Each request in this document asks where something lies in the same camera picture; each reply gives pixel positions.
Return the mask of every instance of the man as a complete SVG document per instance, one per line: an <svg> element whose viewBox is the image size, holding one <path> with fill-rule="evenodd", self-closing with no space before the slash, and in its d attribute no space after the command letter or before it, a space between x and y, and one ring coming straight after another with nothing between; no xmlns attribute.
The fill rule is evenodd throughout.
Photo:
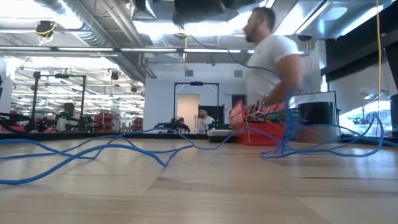
<svg viewBox="0 0 398 224"><path fill-rule="evenodd" d="M67 117L78 119L77 117L73 116L73 112L75 111L75 105L73 103L65 103L63 105L63 109L64 109L64 112L61 112L60 115L57 115L55 117L55 119L57 120L56 129L57 129L57 131L71 131L71 130L67 130L65 125L70 124L72 126L76 126L78 124L77 121L70 121L67 119Z"/></svg>
<svg viewBox="0 0 398 224"><path fill-rule="evenodd" d="M214 119L211 116L208 116L207 110L203 108L199 108L198 112L198 132L205 132L208 129L208 125L213 122Z"/></svg>
<svg viewBox="0 0 398 224"><path fill-rule="evenodd" d="M302 87L302 68L297 45L287 37L272 35L275 13L266 7L253 10L244 27L246 40L256 45L245 72L248 105L270 106L283 102Z"/></svg>

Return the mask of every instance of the table surface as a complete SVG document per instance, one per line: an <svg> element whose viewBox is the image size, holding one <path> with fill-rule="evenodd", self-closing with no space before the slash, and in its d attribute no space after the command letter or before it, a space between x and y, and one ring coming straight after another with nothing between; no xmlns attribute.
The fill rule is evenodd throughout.
<svg viewBox="0 0 398 224"><path fill-rule="evenodd" d="M44 144L67 149L82 141ZM133 142L150 150L187 144ZM363 153L373 147L343 151ZM107 149L95 161L73 161L32 184L0 185L0 223L397 223L398 151L385 148L366 158L307 154L264 161L259 153L265 149L240 144L216 151L187 149L166 169L137 152ZM0 147L0 156L43 151L8 144ZM0 161L0 179L30 177L64 159Z"/></svg>

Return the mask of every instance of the man's arm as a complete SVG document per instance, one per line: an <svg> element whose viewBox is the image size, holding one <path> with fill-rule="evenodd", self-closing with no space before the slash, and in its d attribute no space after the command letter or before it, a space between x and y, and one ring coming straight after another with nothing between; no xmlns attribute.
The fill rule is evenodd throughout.
<svg viewBox="0 0 398 224"><path fill-rule="evenodd" d="M282 81L264 98L264 105L270 106L286 100L288 96L297 94L302 89L303 71L300 56L288 55L280 59L275 67Z"/></svg>

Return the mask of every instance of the desk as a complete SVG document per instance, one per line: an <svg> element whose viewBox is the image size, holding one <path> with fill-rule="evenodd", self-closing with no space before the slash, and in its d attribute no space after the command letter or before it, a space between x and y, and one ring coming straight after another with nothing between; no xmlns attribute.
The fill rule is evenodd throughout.
<svg viewBox="0 0 398 224"><path fill-rule="evenodd" d="M82 141L44 144L67 149ZM133 143L150 150L187 145L163 139L133 139ZM372 148L353 146L344 151L362 153ZM187 149L166 169L137 152L107 149L95 161L73 161L33 184L0 185L1 223L387 224L398 220L395 149L385 148L366 158L307 154L264 161L259 153L266 149L240 144L225 144L216 151ZM1 146L0 156L34 152L43 150L8 144ZM51 156L1 161L0 178L30 177L62 160Z"/></svg>

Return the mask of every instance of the black cylinder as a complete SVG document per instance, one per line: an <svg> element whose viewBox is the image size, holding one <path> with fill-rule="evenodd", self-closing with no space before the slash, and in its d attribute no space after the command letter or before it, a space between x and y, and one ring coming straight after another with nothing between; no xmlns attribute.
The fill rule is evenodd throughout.
<svg viewBox="0 0 398 224"><path fill-rule="evenodd" d="M298 113L305 125L335 124L335 113L331 102L302 103L298 105Z"/></svg>
<svg viewBox="0 0 398 224"><path fill-rule="evenodd" d="M390 97L390 106L391 106L391 124L393 127L392 136L398 137L398 131L394 131L394 127L398 125L398 94Z"/></svg>

